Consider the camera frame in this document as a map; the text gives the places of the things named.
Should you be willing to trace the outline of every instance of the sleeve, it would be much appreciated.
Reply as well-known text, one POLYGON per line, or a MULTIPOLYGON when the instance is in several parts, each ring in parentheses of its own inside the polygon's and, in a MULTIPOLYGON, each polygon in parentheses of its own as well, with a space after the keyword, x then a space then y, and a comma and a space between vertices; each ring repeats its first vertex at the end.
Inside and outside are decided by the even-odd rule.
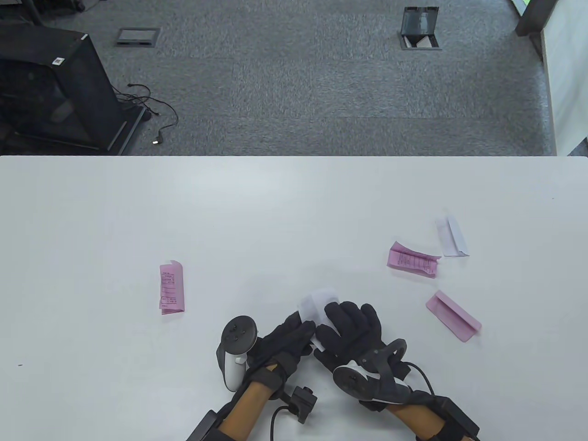
POLYGON ((235 441, 230 436, 222 433, 219 429, 214 427, 204 436, 202 441, 235 441))

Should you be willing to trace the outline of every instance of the white wall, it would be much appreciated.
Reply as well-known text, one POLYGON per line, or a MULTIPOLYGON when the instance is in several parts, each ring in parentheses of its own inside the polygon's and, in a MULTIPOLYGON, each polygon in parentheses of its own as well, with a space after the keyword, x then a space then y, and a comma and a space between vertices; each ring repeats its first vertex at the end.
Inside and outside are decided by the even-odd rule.
POLYGON ((588 136, 588 0, 559 0, 543 29, 555 153, 588 136))

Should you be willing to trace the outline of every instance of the forearm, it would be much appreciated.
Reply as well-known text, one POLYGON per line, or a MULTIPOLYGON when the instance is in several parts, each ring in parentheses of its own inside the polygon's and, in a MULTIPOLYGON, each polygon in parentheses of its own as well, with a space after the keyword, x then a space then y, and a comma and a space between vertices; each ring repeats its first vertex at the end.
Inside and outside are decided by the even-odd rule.
MULTIPOLYGON (((387 409, 425 441, 437 435, 445 425, 443 419, 425 406, 389 405, 387 409)), ((462 441, 469 441, 469 438, 465 436, 462 441)))
MULTIPOLYGON (((268 370, 275 368, 276 365, 267 367, 268 370)), ((271 396, 272 391, 269 387, 252 382, 229 416, 222 422, 219 430, 235 441, 246 441, 271 396)))

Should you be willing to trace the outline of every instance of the pink receipt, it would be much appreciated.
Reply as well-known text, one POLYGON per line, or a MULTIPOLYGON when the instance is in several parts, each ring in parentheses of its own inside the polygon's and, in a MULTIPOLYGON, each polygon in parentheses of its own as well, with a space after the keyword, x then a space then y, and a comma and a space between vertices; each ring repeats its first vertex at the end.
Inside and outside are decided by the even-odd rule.
POLYGON ((467 342, 482 328, 480 322, 441 291, 437 291, 431 297, 427 302, 427 308, 462 342, 467 342))
POLYGON ((159 308, 161 314, 183 312, 183 269, 182 265, 175 260, 167 265, 160 265, 161 293, 159 308))
POLYGON ((441 256, 417 253, 402 246, 398 242, 394 242, 394 245, 390 248, 388 266, 416 273, 424 273, 428 277, 435 277, 437 275, 437 260, 440 258, 441 256))

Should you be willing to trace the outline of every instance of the gray carpet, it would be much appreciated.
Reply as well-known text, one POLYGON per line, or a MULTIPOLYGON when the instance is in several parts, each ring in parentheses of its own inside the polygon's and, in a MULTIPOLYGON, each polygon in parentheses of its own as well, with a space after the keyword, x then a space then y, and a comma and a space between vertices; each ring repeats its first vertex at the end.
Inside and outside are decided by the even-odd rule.
POLYGON ((543 67, 509 0, 107 0, 87 32, 111 82, 169 109, 135 155, 551 154, 543 67), (405 6, 440 6, 442 51, 403 51, 405 6), (160 26, 156 48, 117 48, 160 26))

